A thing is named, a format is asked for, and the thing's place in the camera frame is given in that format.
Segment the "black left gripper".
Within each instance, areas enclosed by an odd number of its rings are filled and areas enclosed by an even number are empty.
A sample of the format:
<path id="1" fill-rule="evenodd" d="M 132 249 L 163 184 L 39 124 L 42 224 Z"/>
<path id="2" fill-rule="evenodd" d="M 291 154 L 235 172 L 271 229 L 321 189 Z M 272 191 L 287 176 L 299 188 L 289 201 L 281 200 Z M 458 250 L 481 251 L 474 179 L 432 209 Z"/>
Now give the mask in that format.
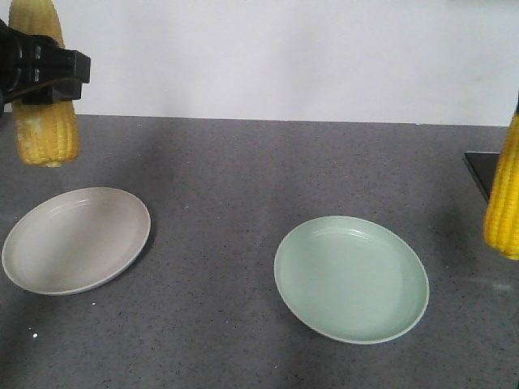
<path id="1" fill-rule="evenodd" d="M 79 100 L 90 82 L 91 58 L 49 36 L 15 32 L 1 20 L 1 115 L 5 105 Z"/>

